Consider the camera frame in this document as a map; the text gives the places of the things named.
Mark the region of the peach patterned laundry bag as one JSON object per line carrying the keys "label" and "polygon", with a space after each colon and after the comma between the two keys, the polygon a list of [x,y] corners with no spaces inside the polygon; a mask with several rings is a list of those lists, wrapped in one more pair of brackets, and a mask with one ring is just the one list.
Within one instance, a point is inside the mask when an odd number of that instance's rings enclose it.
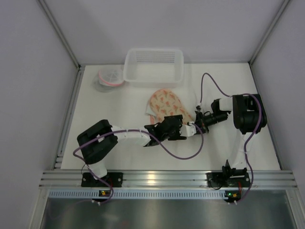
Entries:
{"label": "peach patterned laundry bag", "polygon": [[164,88],[157,90],[149,98],[145,114],[150,117],[150,124],[161,123],[166,116],[173,115],[182,115],[185,125],[193,121],[180,98],[172,90]]}

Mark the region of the white mesh pink-trimmed laundry bag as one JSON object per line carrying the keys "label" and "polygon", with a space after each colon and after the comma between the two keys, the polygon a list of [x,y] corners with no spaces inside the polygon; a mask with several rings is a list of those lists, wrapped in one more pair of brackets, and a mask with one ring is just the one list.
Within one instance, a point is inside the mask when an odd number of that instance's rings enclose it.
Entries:
{"label": "white mesh pink-trimmed laundry bag", "polygon": [[123,70],[120,66],[102,67],[92,81],[92,86],[99,92],[110,92],[123,85]]}

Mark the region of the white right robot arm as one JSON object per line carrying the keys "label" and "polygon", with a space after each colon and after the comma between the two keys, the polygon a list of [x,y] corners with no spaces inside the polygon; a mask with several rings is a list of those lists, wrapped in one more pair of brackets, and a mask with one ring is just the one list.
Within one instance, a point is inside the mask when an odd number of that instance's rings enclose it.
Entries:
{"label": "white right robot arm", "polygon": [[236,169],[247,167],[246,154],[251,151],[253,138],[267,124],[261,96],[259,94],[239,94],[216,99],[212,102],[211,109],[211,112],[204,113],[200,105],[197,105],[195,124],[203,133],[208,133],[210,126],[226,121],[229,114],[232,114],[237,134],[228,163]]}

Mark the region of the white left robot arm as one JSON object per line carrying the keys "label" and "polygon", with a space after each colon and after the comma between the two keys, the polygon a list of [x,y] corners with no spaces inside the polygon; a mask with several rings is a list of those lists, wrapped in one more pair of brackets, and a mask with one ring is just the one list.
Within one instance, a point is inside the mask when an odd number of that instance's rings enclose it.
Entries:
{"label": "white left robot arm", "polygon": [[139,129],[125,130],[108,120],[100,120],[77,136],[82,158],[95,179],[107,175],[103,159],[119,143],[156,146],[164,140],[185,140],[195,133],[193,126],[183,124],[182,115],[166,116],[162,122]]}

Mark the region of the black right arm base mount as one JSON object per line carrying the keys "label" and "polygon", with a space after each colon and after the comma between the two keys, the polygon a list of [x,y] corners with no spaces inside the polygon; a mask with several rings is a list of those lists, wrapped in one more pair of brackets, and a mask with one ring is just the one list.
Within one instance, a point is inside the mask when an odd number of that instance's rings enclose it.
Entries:
{"label": "black right arm base mount", "polygon": [[220,172],[209,172],[206,175],[208,187],[219,190],[225,187],[249,187],[250,177],[247,168],[236,169],[226,160]]}

